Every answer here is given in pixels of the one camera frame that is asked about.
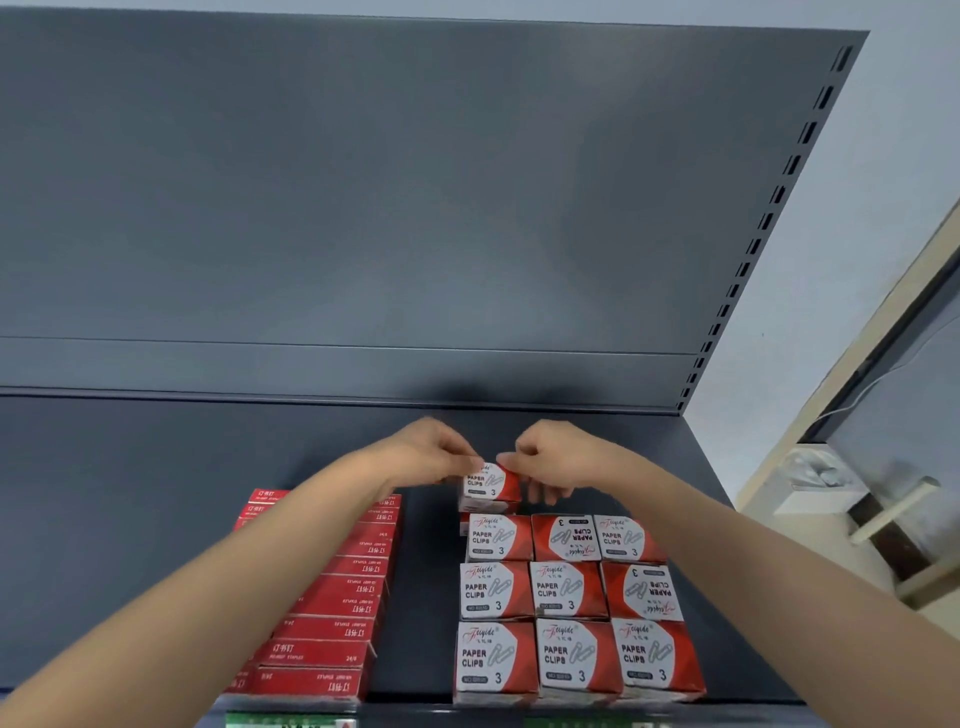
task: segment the cable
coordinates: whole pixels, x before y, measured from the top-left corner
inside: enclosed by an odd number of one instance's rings
[[[853,400],[853,403],[852,403],[852,404],[848,404],[846,407],[840,407],[839,409],[831,409],[829,412],[824,412],[824,414],[822,414],[820,417],[818,417],[816,420],[814,420],[812,423],[810,423],[810,426],[813,427],[813,426],[816,425],[818,422],[820,422],[821,420],[823,420],[825,417],[829,417],[830,415],[835,415],[835,414],[838,414],[838,413],[840,413],[840,412],[847,412],[847,411],[849,411],[849,410],[852,410],[854,407],[856,407],[858,404],[860,404],[860,400],[862,400],[862,399],[866,396],[866,394],[867,394],[871,389],[874,388],[874,385],[875,385],[875,384],[879,384],[883,379],[887,378],[887,377],[888,377],[889,375],[891,375],[893,372],[899,372],[901,369],[906,369],[908,366],[910,366],[911,364],[913,364],[913,363],[917,360],[917,357],[920,356],[920,353],[921,353],[924,349],[926,349],[926,345],[927,345],[927,344],[929,344],[931,341],[933,341],[941,331],[943,331],[945,328],[947,328],[948,326],[950,326],[951,324],[953,324],[954,322],[957,322],[957,321],[960,321],[960,313],[958,313],[956,316],[954,316],[952,319],[950,319],[949,321],[947,321],[947,322],[946,322],[945,324],[943,324],[942,326],[937,327],[937,329],[936,329],[933,333],[931,333],[929,336],[927,336],[927,337],[926,337],[926,340],[920,345],[920,348],[917,349],[917,350],[914,352],[913,356],[911,356],[909,359],[907,359],[906,361],[904,361],[902,364],[899,364],[898,366],[894,367],[894,368],[891,369],[889,372],[885,372],[884,374],[878,376],[876,379],[874,379],[872,382],[870,382],[870,384],[868,384],[866,387],[864,387],[864,388],[860,391],[860,394],[858,394],[858,395],[856,396],[856,398]]]

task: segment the wall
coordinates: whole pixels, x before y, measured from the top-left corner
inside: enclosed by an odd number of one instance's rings
[[[731,498],[960,195],[960,5],[874,0],[156,0],[195,10],[869,30],[687,419]]]
[[[907,535],[934,559],[960,551],[958,317],[960,295],[955,294],[918,332],[896,366],[928,342],[917,358],[878,383],[827,437],[880,502],[902,497],[923,475],[940,481],[940,491],[898,518]]]

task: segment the stacked boxes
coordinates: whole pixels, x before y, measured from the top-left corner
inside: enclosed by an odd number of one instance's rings
[[[455,703],[629,706],[705,693],[665,555],[636,521],[466,523]]]
[[[266,513],[288,491],[254,491],[234,530]],[[400,496],[357,521],[323,574],[297,599],[227,692],[351,707],[363,700],[389,596],[400,528]]]

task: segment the gray shelf back panel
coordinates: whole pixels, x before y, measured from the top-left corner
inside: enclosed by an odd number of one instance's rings
[[[0,397],[0,688],[26,679],[128,600],[229,533],[257,487],[289,488],[423,410],[308,404]],[[437,413],[486,457],[535,412]],[[685,421],[581,414],[572,421],[635,449],[725,501]],[[394,590],[372,699],[449,700],[458,607],[452,488],[406,498]],[[620,513],[583,491],[568,512]],[[711,700],[795,696],[674,570]]]
[[[675,411],[865,35],[0,11],[0,385]]]

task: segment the green label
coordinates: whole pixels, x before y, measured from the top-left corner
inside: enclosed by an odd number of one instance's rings
[[[227,713],[227,728],[356,728],[356,718],[301,713]]]

